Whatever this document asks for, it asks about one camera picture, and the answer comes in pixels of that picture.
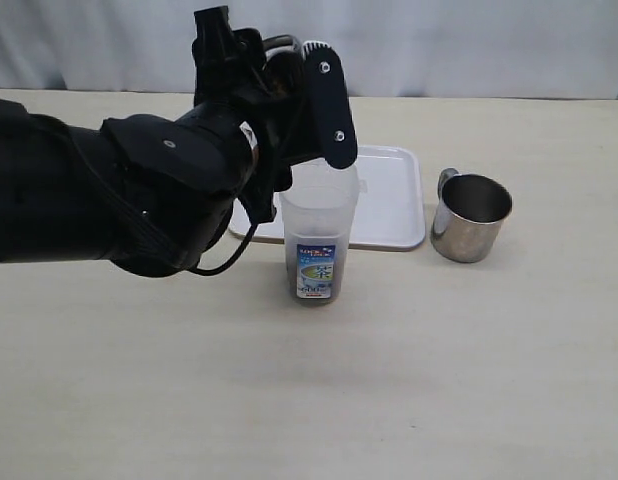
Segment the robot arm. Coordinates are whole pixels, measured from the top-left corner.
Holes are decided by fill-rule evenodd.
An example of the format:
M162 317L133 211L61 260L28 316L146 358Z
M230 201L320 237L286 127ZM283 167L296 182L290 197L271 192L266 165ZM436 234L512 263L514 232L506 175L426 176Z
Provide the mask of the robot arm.
M291 167L346 168L357 141L342 65L326 44L231 30L228 8L195 13L193 109L99 130L0 100L0 263L112 261L146 277L231 266ZM236 254L203 271L239 199L252 224Z

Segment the table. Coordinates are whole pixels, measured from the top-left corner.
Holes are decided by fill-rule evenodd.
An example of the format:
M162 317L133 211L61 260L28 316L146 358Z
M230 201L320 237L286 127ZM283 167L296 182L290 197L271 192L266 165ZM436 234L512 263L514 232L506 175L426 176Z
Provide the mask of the table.
M0 97L93 128L192 101ZM351 251L321 309L279 245L213 279L0 265L0 479L618 479L618 102L352 108L361 143L418 155L428 222L444 167L511 190L491 255Z

